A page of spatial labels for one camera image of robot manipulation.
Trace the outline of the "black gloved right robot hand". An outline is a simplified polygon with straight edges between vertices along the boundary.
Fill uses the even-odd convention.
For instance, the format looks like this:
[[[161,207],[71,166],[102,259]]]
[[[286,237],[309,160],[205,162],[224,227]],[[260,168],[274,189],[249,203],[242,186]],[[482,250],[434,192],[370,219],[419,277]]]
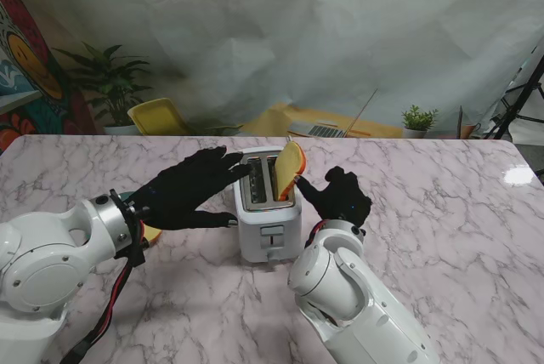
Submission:
[[[357,176],[336,166],[325,175],[327,187],[318,191],[303,176],[295,185],[322,219],[342,219],[360,228],[370,214],[371,198],[360,189]]]

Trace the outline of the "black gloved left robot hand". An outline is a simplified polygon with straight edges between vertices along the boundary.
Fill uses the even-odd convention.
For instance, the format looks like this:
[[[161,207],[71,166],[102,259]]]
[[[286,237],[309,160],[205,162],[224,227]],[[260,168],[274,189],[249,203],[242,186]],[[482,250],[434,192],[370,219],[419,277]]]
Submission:
[[[199,206],[250,173],[242,158],[241,152],[228,153],[224,146],[199,150],[162,170],[127,201],[137,209],[148,208],[144,222],[159,230],[235,226],[232,213],[201,211]]]

